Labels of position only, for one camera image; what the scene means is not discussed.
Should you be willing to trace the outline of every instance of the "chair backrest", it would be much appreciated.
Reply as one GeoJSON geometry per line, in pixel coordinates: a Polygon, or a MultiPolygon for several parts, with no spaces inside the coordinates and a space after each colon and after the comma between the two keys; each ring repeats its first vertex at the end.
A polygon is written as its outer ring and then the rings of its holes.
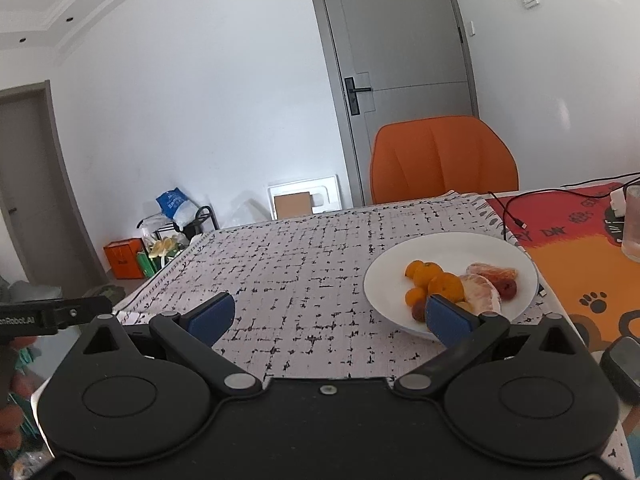
{"type": "Polygon", "coordinates": [[[460,193],[518,189],[518,169],[498,136],[475,117],[388,124],[370,166],[375,204],[460,193]]]}

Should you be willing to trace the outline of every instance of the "brown cardboard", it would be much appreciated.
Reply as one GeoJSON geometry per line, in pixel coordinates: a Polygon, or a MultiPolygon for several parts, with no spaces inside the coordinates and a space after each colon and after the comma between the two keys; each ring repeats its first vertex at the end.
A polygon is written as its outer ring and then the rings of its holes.
{"type": "Polygon", "coordinates": [[[273,197],[273,201],[275,202],[278,220],[313,213],[311,209],[311,193],[308,191],[290,195],[277,195],[273,197]]]}

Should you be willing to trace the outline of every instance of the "clear cup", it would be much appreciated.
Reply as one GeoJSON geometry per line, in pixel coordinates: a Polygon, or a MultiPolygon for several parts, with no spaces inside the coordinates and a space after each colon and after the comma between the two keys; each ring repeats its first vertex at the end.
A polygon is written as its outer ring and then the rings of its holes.
{"type": "Polygon", "coordinates": [[[622,252],[640,262],[640,186],[626,189],[625,230],[622,235],[622,252]]]}

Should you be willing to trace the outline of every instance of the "gray door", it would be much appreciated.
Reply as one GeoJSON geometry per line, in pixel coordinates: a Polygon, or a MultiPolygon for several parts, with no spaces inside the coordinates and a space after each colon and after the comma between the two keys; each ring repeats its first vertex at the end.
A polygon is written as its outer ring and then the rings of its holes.
{"type": "Polygon", "coordinates": [[[67,298],[101,282],[55,152],[44,91],[0,102],[0,194],[30,281],[67,298]]]}
{"type": "Polygon", "coordinates": [[[344,100],[348,104],[351,99],[347,114],[362,190],[370,203],[371,149],[382,126],[472,115],[462,35],[451,0],[324,0],[324,4],[344,100]],[[349,78],[362,90],[348,92],[349,78]]]}

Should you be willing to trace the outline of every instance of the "door frame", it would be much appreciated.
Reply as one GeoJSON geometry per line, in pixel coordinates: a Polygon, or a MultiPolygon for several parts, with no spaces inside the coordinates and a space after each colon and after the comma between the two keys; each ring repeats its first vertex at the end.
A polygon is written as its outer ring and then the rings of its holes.
{"type": "MultiPolygon", "coordinates": [[[[60,175],[62,176],[62,180],[65,184],[66,194],[68,195],[69,203],[71,204],[71,210],[72,210],[74,219],[76,220],[76,225],[74,227],[77,227],[77,229],[79,230],[82,236],[82,241],[86,246],[86,250],[88,251],[88,255],[92,262],[92,267],[93,267],[92,270],[95,271],[96,275],[98,276],[99,280],[101,280],[101,282],[108,283],[109,280],[107,277],[107,273],[105,272],[104,267],[100,262],[100,258],[98,258],[98,254],[96,253],[94,245],[91,242],[91,238],[89,238],[89,233],[87,232],[86,227],[84,225],[84,221],[82,220],[82,215],[80,214],[80,209],[78,208],[78,202],[76,202],[76,197],[71,187],[71,181],[69,180],[69,176],[66,172],[66,165],[62,155],[62,148],[60,147],[60,138],[58,137],[58,129],[56,127],[56,118],[53,111],[53,99],[51,97],[50,81],[47,79],[42,83],[34,83],[34,84],[28,84],[28,85],[17,86],[13,88],[0,90],[0,104],[19,100],[24,97],[38,95],[38,94],[44,97],[44,100],[47,105],[47,112],[48,112],[47,114],[49,117],[49,123],[47,125],[48,132],[45,132],[45,133],[46,134],[48,133],[53,140],[53,146],[56,150],[56,164],[54,165],[54,167],[60,172],[60,175]]],[[[27,261],[27,258],[24,255],[24,251],[22,250],[20,241],[18,240],[15,234],[14,226],[12,224],[9,211],[6,208],[6,204],[2,199],[1,193],[0,193],[0,214],[2,214],[4,224],[6,225],[7,231],[9,233],[9,238],[11,239],[11,242],[14,245],[14,250],[18,255],[18,259],[20,260],[20,264],[22,265],[22,268],[24,270],[25,275],[27,276],[27,279],[31,283],[35,283],[36,281],[35,276],[33,274],[33,271],[31,270],[31,267],[29,262],[27,261]]]]}
{"type": "MultiPolygon", "coordinates": [[[[324,53],[324,60],[329,76],[331,94],[334,98],[335,115],[338,119],[338,130],[340,131],[340,140],[342,141],[342,151],[344,152],[344,162],[347,167],[347,178],[349,179],[353,206],[361,207],[365,205],[364,192],[360,180],[360,171],[358,170],[358,159],[356,158],[348,103],[344,95],[344,89],[342,88],[342,73],[340,72],[340,65],[338,64],[334,31],[331,29],[329,12],[326,8],[325,0],[312,1],[316,12],[316,20],[318,20],[320,41],[322,43],[322,52],[324,53]]],[[[462,53],[465,59],[466,77],[469,84],[469,95],[471,97],[471,109],[474,117],[479,118],[478,94],[476,93],[476,82],[471,63],[471,52],[469,51],[465,23],[462,19],[458,0],[451,0],[451,5],[456,17],[456,23],[461,32],[462,53]]]]}

